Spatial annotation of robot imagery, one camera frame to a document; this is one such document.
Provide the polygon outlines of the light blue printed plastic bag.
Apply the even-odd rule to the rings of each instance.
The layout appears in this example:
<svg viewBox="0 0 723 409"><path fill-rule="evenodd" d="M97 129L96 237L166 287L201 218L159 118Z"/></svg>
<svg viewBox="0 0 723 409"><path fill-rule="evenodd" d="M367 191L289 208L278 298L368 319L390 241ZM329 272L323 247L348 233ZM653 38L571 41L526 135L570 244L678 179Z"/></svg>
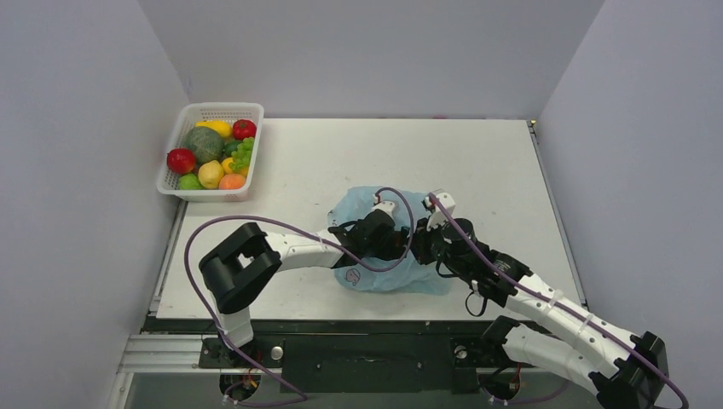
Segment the light blue printed plastic bag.
<svg viewBox="0 0 723 409"><path fill-rule="evenodd" d="M339 202L328 212L327 224L336 227L344 222L362 219L374 205L374 194L380 190L379 186L351 187ZM397 228L409 228L411 223L409 215L414 216L417 222L427 216L422 205L424 193L401 191L401 194L410 204L408 212L399 197L391 192L381 193L381 198L391 200L397 204L397 211L393 220ZM359 264L333 270L337 282L353 291L364 292L402 292L422 293L433 296L443 296L450 290L450 282L440 277L432 265L420 265L411 254L395 268L385 272L374 272Z"/></svg>

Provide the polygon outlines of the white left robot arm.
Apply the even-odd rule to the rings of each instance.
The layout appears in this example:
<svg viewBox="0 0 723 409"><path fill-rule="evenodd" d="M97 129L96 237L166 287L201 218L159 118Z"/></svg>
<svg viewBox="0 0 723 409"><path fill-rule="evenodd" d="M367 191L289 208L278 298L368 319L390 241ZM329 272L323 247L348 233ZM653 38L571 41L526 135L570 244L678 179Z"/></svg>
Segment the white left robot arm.
<svg viewBox="0 0 723 409"><path fill-rule="evenodd" d="M387 210L371 210L364 218L308 233L285 224L285 233L268 233L261 216L243 224L203 256L203 282L215 303L221 355L232 366L248 364L254 355L251 304L279 272L299 268L346 268L377 259L396 266L411 246L411 231L398 227Z"/></svg>

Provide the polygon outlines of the green fake grapes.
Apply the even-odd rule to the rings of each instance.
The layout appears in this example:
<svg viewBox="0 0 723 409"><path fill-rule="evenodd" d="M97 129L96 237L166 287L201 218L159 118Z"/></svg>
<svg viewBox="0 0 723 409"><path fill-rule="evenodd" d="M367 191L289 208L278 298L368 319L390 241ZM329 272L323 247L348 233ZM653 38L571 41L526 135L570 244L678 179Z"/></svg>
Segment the green fake grapes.
<svg viewBox="0 0 723 409"><path fill-rule="evenodd" d="M252 154L255 146L255 139L248 137L236 146L235 150L231 152L229 157L232 159L229 168L234 172L238 173L242 169L250 166Z"/></svg>

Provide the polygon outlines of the orange fake peach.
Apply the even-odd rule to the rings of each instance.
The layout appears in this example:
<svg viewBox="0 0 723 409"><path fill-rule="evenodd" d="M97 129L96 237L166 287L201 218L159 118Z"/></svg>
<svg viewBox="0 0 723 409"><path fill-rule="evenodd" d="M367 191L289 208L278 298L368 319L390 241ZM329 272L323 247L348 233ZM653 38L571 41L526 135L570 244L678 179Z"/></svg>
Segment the orange fake peach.
<svg viewBox="0 0 723 409"><path fill-rule="evenodd" d="M227 174L218 184L220 190L236 190L244 187L246 178L242 174Z"/></svg>

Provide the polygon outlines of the dark green fake avocado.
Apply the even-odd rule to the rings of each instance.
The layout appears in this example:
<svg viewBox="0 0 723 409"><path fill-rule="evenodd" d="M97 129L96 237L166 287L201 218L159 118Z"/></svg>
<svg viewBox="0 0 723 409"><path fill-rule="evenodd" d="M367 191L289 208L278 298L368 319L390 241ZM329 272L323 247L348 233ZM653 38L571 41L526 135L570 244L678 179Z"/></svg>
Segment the dark green fake avocado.
<svg viewBox="0 0 723 409"><path fill-rule="evenodd" d="M233 155L233 152L235 152L238 149L238 146L242 144L242 141L240 140L232 140L229 143L224 145L224 156L225 157L231 157Z"/></svg>

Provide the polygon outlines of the red fake tomato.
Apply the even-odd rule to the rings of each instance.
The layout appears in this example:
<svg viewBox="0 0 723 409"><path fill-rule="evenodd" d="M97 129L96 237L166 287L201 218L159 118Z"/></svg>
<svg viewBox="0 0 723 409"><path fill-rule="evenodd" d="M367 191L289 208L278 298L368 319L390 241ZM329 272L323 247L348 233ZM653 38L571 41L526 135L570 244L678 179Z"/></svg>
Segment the red fake tomato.
<svg viewBox="0 0 723 409"><path fill-rule="evenodd" d="M257 133L257 125L250 119L238 119L232 124L232 136L237 141L254 138Z"/></svg>

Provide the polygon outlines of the yellow fake lemon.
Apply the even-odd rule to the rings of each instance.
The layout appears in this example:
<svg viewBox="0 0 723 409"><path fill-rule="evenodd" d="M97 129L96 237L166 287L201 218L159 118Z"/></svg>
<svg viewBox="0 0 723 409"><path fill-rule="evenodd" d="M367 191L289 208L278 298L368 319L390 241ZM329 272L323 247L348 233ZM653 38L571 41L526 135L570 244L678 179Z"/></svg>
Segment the yellow fake lemon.
<svg viewBox="0 0 723 409"><path fill-rule="evenodd" d="M221 180L226 175L223 166L217 160L212 160L199 167L197 177L204 189L218 189Z"/></svg>

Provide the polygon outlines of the green fake melon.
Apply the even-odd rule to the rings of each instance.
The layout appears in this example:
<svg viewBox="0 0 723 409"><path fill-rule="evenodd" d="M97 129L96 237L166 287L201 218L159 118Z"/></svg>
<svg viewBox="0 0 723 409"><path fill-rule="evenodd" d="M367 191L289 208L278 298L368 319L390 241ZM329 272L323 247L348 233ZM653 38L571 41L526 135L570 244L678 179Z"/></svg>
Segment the green fake melon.
<svg viewBox="0 0 723 409"><path fill-rule="evenodd" d="M183 137L181 147L191 150L198 164L205 164L222 157L224 143L215 130L194 127Z"/></svg>

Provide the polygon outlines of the green fake lime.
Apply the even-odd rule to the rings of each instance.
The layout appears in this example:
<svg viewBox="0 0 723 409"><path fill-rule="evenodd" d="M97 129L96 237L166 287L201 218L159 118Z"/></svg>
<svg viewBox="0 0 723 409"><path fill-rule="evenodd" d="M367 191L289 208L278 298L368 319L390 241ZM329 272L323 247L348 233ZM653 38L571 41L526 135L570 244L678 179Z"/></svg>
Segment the green fake lime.
<svg viewBox="0 0 723 409"><path fill-rule="evenodd" d="M182 175L177 179L178 190L203 190L199 177L194 173Z"/></svg>

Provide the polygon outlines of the red fake apple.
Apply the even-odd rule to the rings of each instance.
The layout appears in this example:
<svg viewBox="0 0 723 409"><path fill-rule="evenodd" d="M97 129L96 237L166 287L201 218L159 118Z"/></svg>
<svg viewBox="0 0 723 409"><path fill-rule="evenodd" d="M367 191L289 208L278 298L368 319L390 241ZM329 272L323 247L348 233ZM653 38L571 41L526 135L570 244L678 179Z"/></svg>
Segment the red fake apple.
<svg viewBox="0 0 723 409"><path fill-rule="evenodd" d="M175 148L166 154L166 167L177 175L193 173L196 166L196 157L187 148Z"/></svg>

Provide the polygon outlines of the white plastic basket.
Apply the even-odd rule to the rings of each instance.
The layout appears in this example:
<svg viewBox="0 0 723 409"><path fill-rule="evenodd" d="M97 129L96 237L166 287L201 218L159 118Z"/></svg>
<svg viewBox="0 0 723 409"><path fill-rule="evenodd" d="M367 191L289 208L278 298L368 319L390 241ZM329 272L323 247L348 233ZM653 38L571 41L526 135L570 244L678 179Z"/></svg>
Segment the white plastic basket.
<svg viewBox="0 0 723 409"><path fill-rule="evenodd" d="M264 108L249 102L184 107L156 178L159 193L188 202L244 201L259 151Z"/></svg>

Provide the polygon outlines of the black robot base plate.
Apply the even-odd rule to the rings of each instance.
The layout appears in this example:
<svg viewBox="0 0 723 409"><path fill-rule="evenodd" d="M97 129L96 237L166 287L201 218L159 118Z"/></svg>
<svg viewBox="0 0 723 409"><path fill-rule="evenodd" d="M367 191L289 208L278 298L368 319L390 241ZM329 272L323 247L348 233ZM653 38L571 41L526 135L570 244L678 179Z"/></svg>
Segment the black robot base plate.
<svg viewBox="0 0 723 409"><path fill-rule="evenodd" d="M483 340L489 320L253 320L243 351L301 391L475 394L519 389L523 365Z"/></svg>

